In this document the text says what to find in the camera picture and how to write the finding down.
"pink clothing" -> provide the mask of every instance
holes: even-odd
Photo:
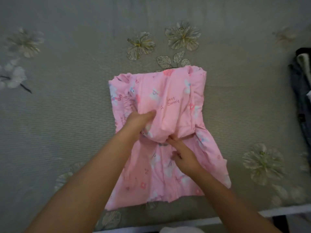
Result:
[[[175,149],[165,141],[173,133],[180,138],[187,136],[184,143],[193,150],[200,164],[230,188],[227,161],[203,123],[205,80],[206,72],[202,68],[186,66],[157,73],[120,74],[109,81],[116,132],[132,111],[146,113],[155,109],[157,114],[134,144],[105,207],[107,210],[203,195],[171,160]]]

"person's right hand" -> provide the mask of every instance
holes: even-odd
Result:
[[[175,134],[170,135],[166,142],[177,150],[173,151],[171,159],[175,161],[181,172],[192,178],[202,169],[193,151]]]

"forearm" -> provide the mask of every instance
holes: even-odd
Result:
[[[280,233],[267,219],[246,206],[236,198],[231,190],[227,189],[203,168],[191,178],[202,189],[229,232]]]
[[[52,197],[26,232],[92,232],[133,145],[126,131],[115,134]]]

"pink printed fabric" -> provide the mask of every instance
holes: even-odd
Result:
[[[200,164],[226,187],[231,181],[212,135],[202,117],[206,72],[196,66],[148,74],[120,74],[109,81],[116,132],[132,111],[157,110],[134,144],[106,209],[174,201],[203,195],[202,190],[171,160],[175,149],[165,143],[170,134],[184,139]]]

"denim fabric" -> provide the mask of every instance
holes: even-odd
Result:
[[[307,93],[311,90],[306,75],[295,57],[290,68],[290,81],[297,99],[298,121],[308,146],[308,162],[311,166],[311,103]]]

